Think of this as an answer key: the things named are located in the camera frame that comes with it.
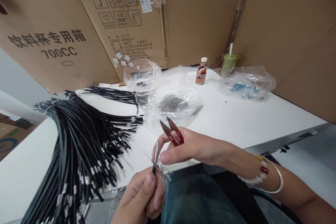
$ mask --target bottle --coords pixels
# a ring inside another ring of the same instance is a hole
[[[200,66],[199,66],[199,69],[197,71],[197,74],[196,74],[196,84],[197,85],[203,85],[204,84],[204,81],[205,81],[205,76],[206,76],[206,72],[207,72],[207,61],[208,61],[208,58],[207,57],[203,57],[201,59],[201,63],[200,63]]]

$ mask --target bracelet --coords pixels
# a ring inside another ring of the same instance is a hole
[[[268,160],[274,166],[274,168],[276,169],[276,171],[278,172],[278,175],[279,175],[279,178],[280,178],[280,186],[279,186],[278,190],[272,191],[272,192],[271,191],[266,191],[266,190],[264,190],[262,188],[260,188],[260,190],[262,190],[262,191],[264,191],[266,193],[269,193],[269,194],[275,194],[275,193],[280,192],[282,190],[283,186],[284,186],[283,185],[284,184],[284,179],[283,179],[283,177],[282,177],[279,169],[268,158],[262,157],[262,156],[256,155],[256,154],[254,154],[254,155],[256,157],[258,157],[260,159],[260,161],[261,161],[261,168],[260,168],[261,173],[259,174],[259,176],[255,177],[255,178],[252,178],[250,180],[248,180],[246,178],[243,178],[243,177],[240,177],[240,176],[238,176],[238,178],[240,178],[243,182],[245,182],[247,184],[251,184],[251,185],[262,183],[264,179],[267,179],[266,174],[269,173],[269,170],[266,168],[266,166],[267,166],[266,160]]]

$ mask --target clear plastic bag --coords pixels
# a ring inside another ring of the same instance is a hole
[[[167,117],[177,126],[187,127],[198,115],[203,103],[195,83],[188,81],[187,71],[188,68],[182,66],[166,70],[144,83],[151,87],[150,91],[135,93],[149,128],[163,132],[160,120],[168,126]]]
[[[231,74],[222,74],[222,87],[247,100],[262,100],[277,85],[263,66],[233,68]]]
[[[162,72],[161,67],[149,59],[135,59],[132,64],[124,68],[124,82],[132,91],[146,88],[147,85],[144,84],[150,84],[150,80]]]

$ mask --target red scissors handle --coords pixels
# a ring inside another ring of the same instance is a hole
[[[168,136],[169,140],[173,143],[173,145],[176,147],[176,146],[179,146],[179,144],[175,141],[175,139],[173,138],[172,135],[169,135]]]
[[[176,133],[177,133],[177,135],[179,136],[179,138],[181,139],[181,144],[184,144],[184,138],[183,138],[183,136],[182,136],[181,131],[177,130]]]

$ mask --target green cup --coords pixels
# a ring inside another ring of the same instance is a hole
[[[239,55],[231,54],[231,57],[229,57],[229,54],[225,54],[224,60],[223,60],[222,73],[224,74],[231,73],[232,68],[234,68],[238,59],[239,59]]]

